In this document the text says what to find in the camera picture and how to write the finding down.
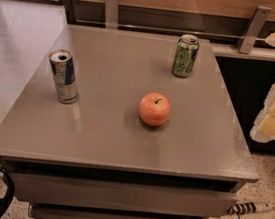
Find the green soda can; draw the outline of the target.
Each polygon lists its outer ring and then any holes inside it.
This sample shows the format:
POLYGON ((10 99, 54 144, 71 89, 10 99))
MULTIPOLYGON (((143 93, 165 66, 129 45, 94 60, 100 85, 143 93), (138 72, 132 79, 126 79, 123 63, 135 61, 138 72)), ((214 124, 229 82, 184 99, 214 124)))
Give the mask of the green soda can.
POLYGON ((199 45, 199 40, 194 35, 185 34, 180 37, 173 60, 173 75, 186 78, 192 73, 199 45))

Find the silver blue energy drink can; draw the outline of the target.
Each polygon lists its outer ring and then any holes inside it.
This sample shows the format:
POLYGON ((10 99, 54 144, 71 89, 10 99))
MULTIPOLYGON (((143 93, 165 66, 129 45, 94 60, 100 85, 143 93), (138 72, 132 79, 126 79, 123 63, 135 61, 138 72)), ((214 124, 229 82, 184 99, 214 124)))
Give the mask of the silver blue energy drink can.
POLYGON ((55 50, 48 59, 58 100, 63 104, 75 102, 79 96, 72 54, 65 49, 55 50))

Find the red apple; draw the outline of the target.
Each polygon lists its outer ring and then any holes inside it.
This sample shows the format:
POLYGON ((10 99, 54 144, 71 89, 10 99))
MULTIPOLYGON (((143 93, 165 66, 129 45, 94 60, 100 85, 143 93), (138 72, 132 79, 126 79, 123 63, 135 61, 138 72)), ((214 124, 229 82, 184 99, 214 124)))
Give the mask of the red apple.
POLYGON ((139 102, 140 119, 152 127, 163 125, 171 112, 169 99, 160 93, 149 93, 139 102))

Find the upper grey drawer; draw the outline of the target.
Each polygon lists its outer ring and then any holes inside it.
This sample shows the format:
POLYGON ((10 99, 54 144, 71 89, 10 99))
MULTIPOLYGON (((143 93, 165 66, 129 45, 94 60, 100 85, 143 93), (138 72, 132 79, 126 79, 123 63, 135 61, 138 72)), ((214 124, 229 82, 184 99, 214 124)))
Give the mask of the upper grey drawer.
POLYGON ((34 174, 11 175, 19 200, 85 208, 211 217, 234 205, 232 193, 72 179, 34 174))

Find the right metal bracket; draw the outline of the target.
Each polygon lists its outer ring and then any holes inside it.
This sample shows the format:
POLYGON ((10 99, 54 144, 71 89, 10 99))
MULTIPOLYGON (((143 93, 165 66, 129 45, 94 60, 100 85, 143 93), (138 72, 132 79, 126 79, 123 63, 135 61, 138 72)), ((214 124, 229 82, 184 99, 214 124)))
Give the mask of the right metal bracket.
POLYGON ((241 54, 249 54, 254 48, 258 34, 261 32, 266 20, 269 17, 271 8, 267 6, 257 6, 253 16, 246 26, 245 32, 237 42, 237 49, 241 54))

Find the metal bracket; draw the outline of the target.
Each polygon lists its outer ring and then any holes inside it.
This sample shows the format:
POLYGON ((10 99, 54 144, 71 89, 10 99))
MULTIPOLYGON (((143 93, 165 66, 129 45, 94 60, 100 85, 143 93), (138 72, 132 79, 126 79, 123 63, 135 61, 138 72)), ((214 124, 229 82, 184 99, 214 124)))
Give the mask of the metal bracket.
POLYGON ((249 54, 254 48, 258 34, 261 32, 266 20, 269 17, 271 8, 267 6, 257 6, 253 16, 246 26, 245 32, 237 42, 237 49, 241 54, 249 54))
POLYGON ((104 0, 105 4, 105 27, 117 29, 118 28, 118 9, 119 0, 104 0))

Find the metal rail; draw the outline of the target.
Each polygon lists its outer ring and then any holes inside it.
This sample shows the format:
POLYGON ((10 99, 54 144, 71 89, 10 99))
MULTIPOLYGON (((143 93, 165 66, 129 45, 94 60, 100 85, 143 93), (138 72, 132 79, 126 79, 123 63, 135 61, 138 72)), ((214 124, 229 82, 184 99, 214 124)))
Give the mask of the metal rail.
MULTIPOLYGON (((97 21, 90 21, 82 19, 77 19, 76 24, 82 25, 89 25, 89 26, 97 26, 97 27, 105 27, 105 22, 97 22, 97 21)), ((242 36, 234 36, 234 35, 219 35, 219 34, 212 34, 212 33, 204 33, 204 32, 196 32, 196 31, 181 31, 181 30, 174 30, 174 29, 166 29, 166 28, 158 28, 158 27, 151 27, 151 26, 140 26, 140 25, 128 25, 128 24, 118 24, 116 25, 117 28, 120 30, 127 30, 127 31, 135 31, 135 32, 142 32, 142 33, 158 33, 158 34, 165 34, 165 35, 173 35, 173 36, 180 36, 184 34, 192 34, 198 38, 209 39, 211 42, 218 42, 218 44, 238 44, 241 40, 243 40, 242 36)), ((254 42, 254 46, 260 47, 269 47, 264 38, 256 39, 254 42)))

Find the left metal bracket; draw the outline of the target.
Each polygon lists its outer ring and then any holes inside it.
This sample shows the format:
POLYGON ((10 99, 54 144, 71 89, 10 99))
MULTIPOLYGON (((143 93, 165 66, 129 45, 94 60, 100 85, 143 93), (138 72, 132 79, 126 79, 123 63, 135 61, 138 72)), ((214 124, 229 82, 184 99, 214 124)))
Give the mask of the left metal bracket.
POLYGON ((118 9, 119 0, 104 0, 105 4, 105 27, 117 29, 118 28, 118 9))

